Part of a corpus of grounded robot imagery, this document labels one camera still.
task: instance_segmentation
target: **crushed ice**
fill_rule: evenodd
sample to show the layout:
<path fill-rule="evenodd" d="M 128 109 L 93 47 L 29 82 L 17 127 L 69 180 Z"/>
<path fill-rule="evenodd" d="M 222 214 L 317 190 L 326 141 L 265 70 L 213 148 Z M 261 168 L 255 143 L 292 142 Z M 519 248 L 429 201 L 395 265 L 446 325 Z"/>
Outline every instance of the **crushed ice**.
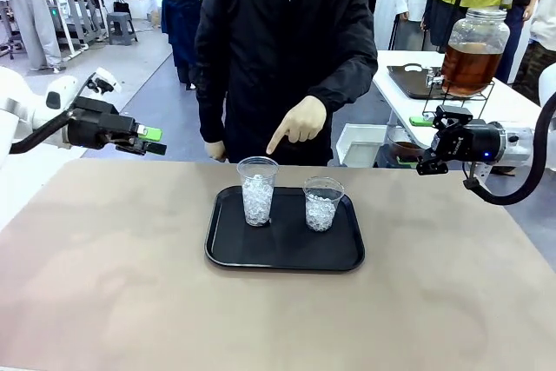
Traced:
<path fill-rule="evenodd" d="M 274 187 L 272 177 L 266 178 L 255 174 L 243 181 L 243 209 L 245 220 L 249 225 L 261 226 L 268 222 Z"/>
<path fill-rule="evenodd" d="M 330 199 L 318 195 L 308 194 L 305 203 L 305 218 L 307 225 L 317 232 L 330 229 L 336 207 Z"/>

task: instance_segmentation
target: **glass jar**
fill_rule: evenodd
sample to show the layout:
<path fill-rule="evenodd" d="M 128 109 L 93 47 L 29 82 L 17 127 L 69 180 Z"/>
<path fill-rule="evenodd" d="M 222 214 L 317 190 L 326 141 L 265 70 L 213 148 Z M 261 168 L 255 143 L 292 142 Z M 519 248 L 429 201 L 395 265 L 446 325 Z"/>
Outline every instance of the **glass jar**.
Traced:
<path fill-rule="evenodd" d="M 455 23 L 442 64 L 445 92 L 473 96 L 493 80 L 510 37 L 505 19 L 505 10 L 470 9 Z"/>

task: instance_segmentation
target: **gray pants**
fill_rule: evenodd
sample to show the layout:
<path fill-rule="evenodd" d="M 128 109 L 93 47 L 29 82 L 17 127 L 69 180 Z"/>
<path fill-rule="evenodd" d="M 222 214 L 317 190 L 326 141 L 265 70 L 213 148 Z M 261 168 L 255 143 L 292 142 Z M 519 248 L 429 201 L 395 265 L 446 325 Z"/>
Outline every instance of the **gray pants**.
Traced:
<path fill-rule="evenodd" d="M 423 31 L 420 28 L 420 22 L 400 20 L 398 23 L 394 49 L 403 51 L 421 51 L 421 47 L 423 46 L 423 35 Z M 428 33 L 423 51 L 436 51 L 436 47 L 431 44 L 431 39 Z"/>
<path fill-rule="evenodd" d="M 46 0 L 10 0 L 32 70 L 60 65 L 62 54 Z"/>

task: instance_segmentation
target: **clear plastic cup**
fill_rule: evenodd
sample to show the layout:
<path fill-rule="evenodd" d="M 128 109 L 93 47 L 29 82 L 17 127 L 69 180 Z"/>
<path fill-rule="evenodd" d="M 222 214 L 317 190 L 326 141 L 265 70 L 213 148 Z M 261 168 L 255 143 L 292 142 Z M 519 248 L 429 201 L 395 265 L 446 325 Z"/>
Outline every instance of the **clear plastic cup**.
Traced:
<path fill-rule="evenodd" d="M 330 177 L 311 177 L 303 186 L 305 222 L 312 230 L 324 232 L 332 226 L 344 186 Z"/>
<path fill-rule="evenodd" d="M 266 156 L 251 156 L 237 164 L 237 172 L 242 178 L 245 222 L 263 226 L 270 217 L 278 163 Z"/>

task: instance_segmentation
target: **black tray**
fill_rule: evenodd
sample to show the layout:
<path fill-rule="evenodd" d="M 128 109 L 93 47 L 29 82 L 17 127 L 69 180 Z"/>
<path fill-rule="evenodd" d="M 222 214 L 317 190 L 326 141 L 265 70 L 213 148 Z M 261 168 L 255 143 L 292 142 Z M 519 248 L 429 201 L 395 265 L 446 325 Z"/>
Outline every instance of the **black tray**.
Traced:
<path fill-rule="evenodd" d="M 216 197 L 208 231 L 205 253 L 222 267 L 344 272 L 365 258 L 354 205 L 346 195 L 332 227 L 314 232 L 305 223 L 303 190 L 277 187 L 270 222 L 255 228 L 245 223 L 241 186 L 230 187 Z"/>
<path fill-rule="evenodd" d="M 419 71 L 406 71 L 406 67 L 419 67 Z M 430 99 L 453 99 L 450 95 L 444 93 L 442 89 L 433 89 L 427 87 L 428 69 L 424 69 L 420 64 L 406 64 L 401 66 L 388 66 L 390 77 L 398 85 L 407 97 L 412 99 L 427 100 Z"/>

